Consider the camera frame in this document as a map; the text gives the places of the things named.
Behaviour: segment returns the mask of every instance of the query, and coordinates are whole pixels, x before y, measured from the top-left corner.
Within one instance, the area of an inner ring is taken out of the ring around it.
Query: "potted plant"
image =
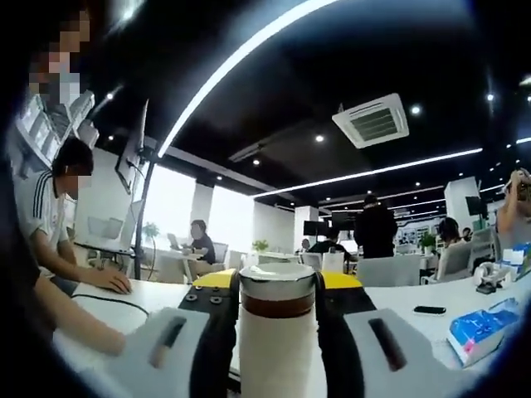
[[[142,227],[142,234],[151,239],[153,242],[153,263],[151,264],[151,269],[149,270],[149,280],[155,268],[155,255],[157,254],[157,244],[155,243],[155,238],[160,235],[160,230],[158,229],[157,224],[154,222],[146,222],[145,226]]]
[[[252,242],[253,250],[259,253],[263,253],[267,250],[268,247],[269,243],[267,243],[267,240],[255,240],[254,242]]]
[[[434,235],[424,234],[421,239],[421,247],[424,248],[424,255],[430,255],[431,252],[435,249],[436,239]]]

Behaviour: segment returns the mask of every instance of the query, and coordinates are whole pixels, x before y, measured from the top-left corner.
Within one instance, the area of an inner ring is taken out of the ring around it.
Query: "man in striped shirt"
[[[17,184],[18,219],[35,251],[41,274],[66,294],[72,295],[78,282],[126,294],[130,284],[120,272],[78,267],[66,234],[65,196],[77,199],[93,167],[90,148],[77,138],[68,138],[50,171],[36,173]]]

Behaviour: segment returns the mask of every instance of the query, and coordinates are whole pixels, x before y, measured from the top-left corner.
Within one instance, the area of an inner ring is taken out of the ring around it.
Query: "window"
[[[247,252],[252,245],[252,220],[255,202],[238,192],[214,187],[208,234],[214,242],[229,249]]]
[[[169,248],[168,233],[177,238],[188,236],[195,187],[194,178],[155,166],[144,210],[144,226],[150,222],[158,227],[158,248]],[[136,190],[135,200],[140,199],[141,192],[141,188]],[[144,238],[143,241],[144,245],[153,244],[150,239]]]

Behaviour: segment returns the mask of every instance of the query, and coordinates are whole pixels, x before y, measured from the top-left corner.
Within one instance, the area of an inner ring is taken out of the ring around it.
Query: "black ceiling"
[[[82,65],[102,103],[95,116],[99,145],[119,151],[124,139],[110,142],[107,137],[117,127],[131,126],[147,98],[146,134],[164,139],[212,72],[302,0],[263,3],[147,1],[132,20],[93,46]],[[192,114],[173,146],[276,188],[484,149],[299,189],[291,192],[295,198],[261,198],[284,206],[343,203],[369,190],[386,196],[444,186],[461,173],[475,176],[482,187],[498,185],[517,159],[527,163],[531,149],[531,143],[506,148],[531,136],[528,93],[519,87],[531,73],[525,50],[529,10],[523,7],[529,6],[339,0],[288,26],[237,65]],[[114,99],[105,101],[109,92],[115,92]],[[408,116],[409,137],[356,149],[332,115],[340,105],[347,109],[391,93],[400,95],[406,109],[421,106],[420,115]],[[493,102],[486,100],[488,93],[494,94]],[[316,135],[324,141],[315,142]],[[162,163],[202,179],[218,174],[168,156]],[[218,183],[249,194],[263,192],[227,176]],[[492,200],[496,192],[485,195]],[[395,197],[388,205],[412,203],[414,196],[416,201],[444,197],[439,189]]]

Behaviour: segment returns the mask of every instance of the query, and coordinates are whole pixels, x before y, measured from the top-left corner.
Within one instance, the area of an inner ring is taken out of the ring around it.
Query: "white striped shirt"
[[[56,197],[53,177],[50,171],[31,175],[15,184],[18,220],[23,235],[29,239],[36,230],[48,237],[48,245],[57,251],[57,244],[68,240],[65,219],[65,196]],[[47,269],[41,269],[46,276],[52,276]]]

